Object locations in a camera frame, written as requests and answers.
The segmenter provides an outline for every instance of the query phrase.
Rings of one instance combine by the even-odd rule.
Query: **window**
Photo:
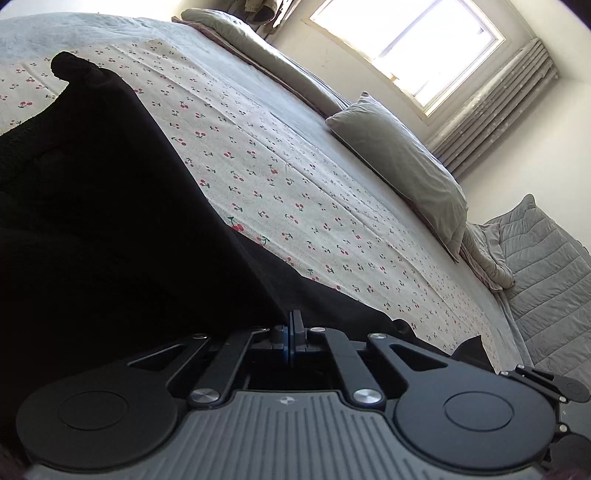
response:
[[[310,19],[427,116],[505,40],[470,0],[327,0]]]

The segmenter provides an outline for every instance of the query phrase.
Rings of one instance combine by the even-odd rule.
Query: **pillowcase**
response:
[[[466,198],[418,138],[367,92],[326,124],[394,190],[414,202],[457,260],[466,229]]]

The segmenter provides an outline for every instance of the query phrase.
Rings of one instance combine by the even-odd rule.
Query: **logo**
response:
[[[277,400],[279,403],[282,403],[286,406],[291,405],[293,402],[295,402],[295,398],[294,397],[281,397],[279,400]]]

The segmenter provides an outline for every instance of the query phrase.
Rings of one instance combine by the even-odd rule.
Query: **pillow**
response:
[[[201,23],[215,30],[234,48],[306,98],[324,118],[349,105],[319,78],[265,42],[239,18],[206,8],[188,8],[181,13],[181,18],[185,22]]]
[[[474,260],[485,274],[487,285],[491,290],[511,288],[515,283],[515,276],[507,266],[503,250],[500,245],[500,231],[497,223],[490,225],[466,224],[466,232],[462,242],[469,258]]]
[[[458,259],[468,205],[452,174],[386,107],[363,92],[326,119],[332,131],[395,190],[410,198]]]

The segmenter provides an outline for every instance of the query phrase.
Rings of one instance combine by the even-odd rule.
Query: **blue part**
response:
[[[294,333],[295,327],[294,327],[294,316],[293,316],[293,312],[290,314],[290,326],[289,326],[289,364],[290,367],[294,368],[294,364],[296,361],[296,334]]]
[[[287,365],[290,361],[289,327],[281,327],[281,333],[283,334],[283,361]]]

